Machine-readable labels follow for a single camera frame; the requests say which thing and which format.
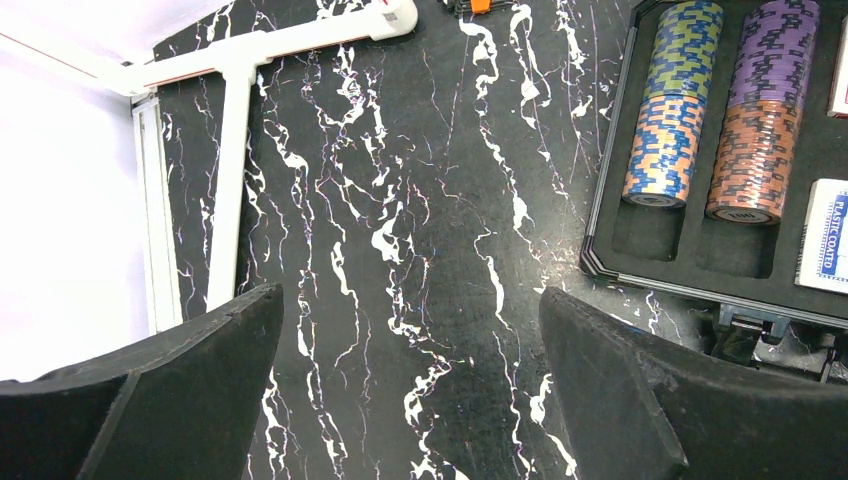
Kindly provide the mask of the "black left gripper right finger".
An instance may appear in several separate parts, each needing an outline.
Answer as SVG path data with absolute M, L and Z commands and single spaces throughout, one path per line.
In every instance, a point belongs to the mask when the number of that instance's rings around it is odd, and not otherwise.
M 847 390 L 682 347 L 549 287 L 541 335 L 584 479 L 843 479 Z

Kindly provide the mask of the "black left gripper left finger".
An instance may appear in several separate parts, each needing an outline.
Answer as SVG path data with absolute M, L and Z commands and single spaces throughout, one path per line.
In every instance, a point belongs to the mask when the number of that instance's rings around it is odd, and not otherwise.
M 1 385 L 5 479 L 237 479 L 284 319 L 264 284 L 119 350 Z

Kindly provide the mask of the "black poker set case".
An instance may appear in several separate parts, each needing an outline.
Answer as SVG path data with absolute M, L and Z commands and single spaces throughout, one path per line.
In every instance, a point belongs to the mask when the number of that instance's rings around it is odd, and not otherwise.
M 742 365 L 795 324 L 847 381 L 847 5 L 634 7 L 581 251 L 589 274 L 716 303 Z

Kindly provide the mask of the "blue playing card deck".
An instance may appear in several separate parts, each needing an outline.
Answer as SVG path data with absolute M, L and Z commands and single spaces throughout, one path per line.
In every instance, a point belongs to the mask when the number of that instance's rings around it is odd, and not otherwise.
M 795 284 L 847 294 L 847 181 L 816 180 L 810 190 Z

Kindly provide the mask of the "green poker chip stack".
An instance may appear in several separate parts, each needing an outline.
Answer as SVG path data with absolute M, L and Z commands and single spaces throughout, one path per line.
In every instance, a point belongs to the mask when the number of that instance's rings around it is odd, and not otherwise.
M 660 208 L 686 204 L 723 24 L 723 8 L 711 1 L 682 2 L 660 15 L 623 200 Z

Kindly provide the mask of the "red playing card deck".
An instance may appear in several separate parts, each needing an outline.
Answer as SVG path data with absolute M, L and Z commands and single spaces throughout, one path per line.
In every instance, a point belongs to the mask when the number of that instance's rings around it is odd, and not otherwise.
M 847 17 L 841 23 L 841 35 L 831 85 L 828 116 L 847 118 Z

